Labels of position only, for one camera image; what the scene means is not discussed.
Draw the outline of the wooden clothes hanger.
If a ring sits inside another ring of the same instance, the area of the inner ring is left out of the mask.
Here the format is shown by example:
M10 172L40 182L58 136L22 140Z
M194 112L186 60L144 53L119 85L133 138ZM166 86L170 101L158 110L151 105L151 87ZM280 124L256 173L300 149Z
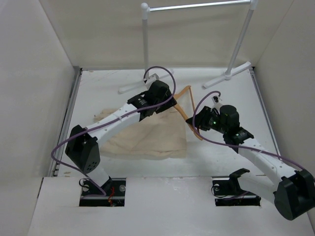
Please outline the wooden clothes hanger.
M186 123L186 120L192 116L192 113L195 111L195 102L192 92L192 86L188 85L181 89L174 95L174 99L177 101L177 104L174 106L174 109L177 113L180 114L181 118L184 121L184 128L186 135L191 134L196 137L198 140L202 141L203 139L198 135L198 131L194 131L194 128L191 124Z

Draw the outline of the beige trousers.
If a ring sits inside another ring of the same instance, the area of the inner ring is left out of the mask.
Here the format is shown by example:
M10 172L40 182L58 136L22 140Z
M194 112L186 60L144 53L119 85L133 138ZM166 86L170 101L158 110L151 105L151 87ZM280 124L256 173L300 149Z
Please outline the beige trousers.
M123 129L100 147L100 155L124 160L185 158L186 125L171 108Z

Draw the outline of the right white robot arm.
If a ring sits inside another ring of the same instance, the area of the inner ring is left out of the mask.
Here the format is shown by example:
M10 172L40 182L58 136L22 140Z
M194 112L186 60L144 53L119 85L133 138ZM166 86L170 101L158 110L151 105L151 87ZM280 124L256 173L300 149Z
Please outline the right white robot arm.
M194 131L214 130L223 135L224 146L252 162L263 177L255 177L241 168L229 175L228 189L238 195L251 192L273 203L281 216L294 220L315 207L315 180L310 172L297 170L284 158L266 151L246 129L240 126L239 113L232 105L220 103L213 96L213 107L205 106L186 120Z

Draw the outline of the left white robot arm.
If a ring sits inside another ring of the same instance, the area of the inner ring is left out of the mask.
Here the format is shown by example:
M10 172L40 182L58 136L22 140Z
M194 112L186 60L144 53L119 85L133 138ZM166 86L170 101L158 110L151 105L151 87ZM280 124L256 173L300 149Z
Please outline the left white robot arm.
M87 127L77 125L71 130L65 153L90 178L100 196L107 195L112 186L111 177L100 166L100 146L128 126L177 104L168 84L149 80L146 91L130 98L114 113Z

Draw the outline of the right aluminium rail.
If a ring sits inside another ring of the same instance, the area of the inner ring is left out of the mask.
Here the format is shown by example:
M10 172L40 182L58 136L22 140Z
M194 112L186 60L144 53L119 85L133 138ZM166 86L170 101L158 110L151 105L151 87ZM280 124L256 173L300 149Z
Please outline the right aluminium rail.
M259 88L256 76L255 76L254 67L251 67L249 69L249 72L250 72L250 75L251 75L251 78L252 78L252 81L253 81L256 93L258 95L258 99L259 99L260 105L262 107L263 114L265 116L265 120L267 122L269 133L270 133L271 138L272 138L273 146L274 146L274 148L276 150L276 154L280 155L281 152L280 152L280 149L278 147L278 143L277 143L277 140L276 140L276 137L275 137L275 133L273 131L273 128L272 128L272 125L271 125L271 122L270 122L270 119L269 119L269 116L268 116L268 113L267 113L267 110L266 110L266 106L265 106L265 103L264 103L264 100L263 100L263 97L262 97L262 94L261 94L261 91L260 91L260 88Z

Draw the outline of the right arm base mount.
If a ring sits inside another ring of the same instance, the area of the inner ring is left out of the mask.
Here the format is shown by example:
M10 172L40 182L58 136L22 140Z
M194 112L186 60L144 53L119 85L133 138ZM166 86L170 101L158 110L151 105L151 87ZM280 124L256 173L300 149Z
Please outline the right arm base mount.
M211 193L217 207L259 207L261 202L258 195L234 188L229 177L212 178Z

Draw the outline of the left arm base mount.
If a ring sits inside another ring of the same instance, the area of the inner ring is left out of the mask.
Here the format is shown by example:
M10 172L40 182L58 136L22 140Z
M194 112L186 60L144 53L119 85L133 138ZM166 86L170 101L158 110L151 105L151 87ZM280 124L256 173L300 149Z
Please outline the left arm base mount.
M79 180L81 187L80 207L124 207L126 194L126 179L114 178L109 186L101 191L89 179Z

